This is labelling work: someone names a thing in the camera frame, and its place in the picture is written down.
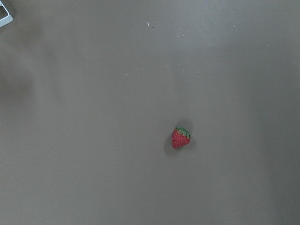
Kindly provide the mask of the red strawberry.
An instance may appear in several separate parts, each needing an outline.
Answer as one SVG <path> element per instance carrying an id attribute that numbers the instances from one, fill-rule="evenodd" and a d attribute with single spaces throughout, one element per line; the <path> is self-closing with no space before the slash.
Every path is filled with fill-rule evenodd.
<path id="1" fill-rule="evenodd" d="M 171 144 L 174 149 L 186 146 L 191 141 L 191 134 L 183 127 L 174 129 L 171 135 Z"/>

